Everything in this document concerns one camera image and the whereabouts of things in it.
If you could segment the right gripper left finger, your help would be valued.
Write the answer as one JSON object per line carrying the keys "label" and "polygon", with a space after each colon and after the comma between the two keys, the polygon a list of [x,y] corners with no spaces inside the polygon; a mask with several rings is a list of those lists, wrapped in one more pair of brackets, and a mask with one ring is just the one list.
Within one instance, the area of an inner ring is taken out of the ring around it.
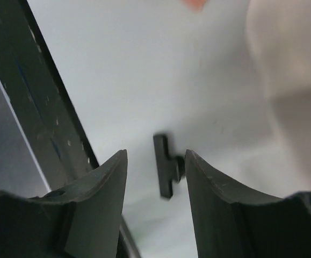
{"label": "right gripper left finger", "polygon": [[120,150],[43,197],[0,190],[0,257],[115,257],[127,166]]}

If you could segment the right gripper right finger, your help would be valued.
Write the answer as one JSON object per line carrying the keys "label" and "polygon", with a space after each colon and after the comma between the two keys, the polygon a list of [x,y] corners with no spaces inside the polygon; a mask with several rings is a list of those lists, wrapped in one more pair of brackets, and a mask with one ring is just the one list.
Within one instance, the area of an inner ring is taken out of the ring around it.
{"label": "right gripper right finger", "polygon": [[185,154],[199,257],[311,257],[311,191],[278,198]]}

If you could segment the black bag sealing clip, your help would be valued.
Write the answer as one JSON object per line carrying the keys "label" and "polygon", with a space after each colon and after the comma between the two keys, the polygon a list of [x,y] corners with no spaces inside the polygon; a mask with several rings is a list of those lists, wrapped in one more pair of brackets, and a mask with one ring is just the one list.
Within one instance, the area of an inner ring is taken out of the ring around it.
{"label": "black bag sealing clip", "polygon": [[166,134],[153,135],[160,196],[173,197],[173,182],[179,183],[185,177],[185,161],[182,155],[171,155]]}

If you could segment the cream orange litter box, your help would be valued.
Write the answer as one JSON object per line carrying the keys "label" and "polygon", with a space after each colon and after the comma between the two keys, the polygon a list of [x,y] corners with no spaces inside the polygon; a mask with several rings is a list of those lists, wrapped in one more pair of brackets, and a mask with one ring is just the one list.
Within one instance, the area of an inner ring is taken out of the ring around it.
{"label": "cream orange litter box", "polygon": [[311,103],[311,1],[250,1],[248,48],[271,103]]}

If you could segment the pink cat litter bag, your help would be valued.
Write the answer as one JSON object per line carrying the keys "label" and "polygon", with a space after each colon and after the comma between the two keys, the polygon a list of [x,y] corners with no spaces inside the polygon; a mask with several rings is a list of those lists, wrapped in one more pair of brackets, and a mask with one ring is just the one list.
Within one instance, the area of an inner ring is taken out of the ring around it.
{"label": "pink cat litter bag", "polygon": [[192,11],[200,12],[203,10],[208,0],[182,0],[182,2]]}

